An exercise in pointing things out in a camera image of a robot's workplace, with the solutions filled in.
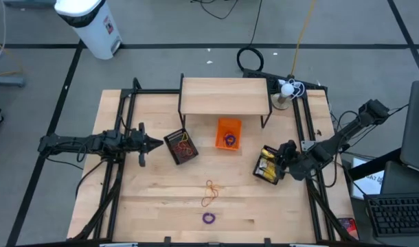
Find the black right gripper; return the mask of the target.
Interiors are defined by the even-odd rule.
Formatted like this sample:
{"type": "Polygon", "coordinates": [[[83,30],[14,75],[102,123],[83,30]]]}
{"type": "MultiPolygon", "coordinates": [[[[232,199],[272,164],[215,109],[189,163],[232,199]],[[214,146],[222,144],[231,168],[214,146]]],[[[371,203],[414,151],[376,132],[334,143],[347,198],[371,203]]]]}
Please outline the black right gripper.
{"type": "Polygon", "coordinates": [[[280,145],[276,152],[277,160],[277,171],[285,172],[288,165],[292,164],[298,157],[299,152],[294,140],[289,140],[286,143],[280,145]]]}

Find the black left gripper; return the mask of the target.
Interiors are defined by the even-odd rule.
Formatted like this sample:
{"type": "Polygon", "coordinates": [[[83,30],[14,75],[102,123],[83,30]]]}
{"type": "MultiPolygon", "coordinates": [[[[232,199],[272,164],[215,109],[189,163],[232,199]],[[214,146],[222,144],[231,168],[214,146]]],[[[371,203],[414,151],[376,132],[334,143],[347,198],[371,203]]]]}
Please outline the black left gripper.
{"type": "Polygon", "coordinates": [[[149,137],[145,132],[145,125],[143,122],[138,124],[138,128],[127,130],[127,137],[125,138],[125,151],[139,153],[139,166],[145,167],[145,154],[163,145],[163,141],[149,137]]]}

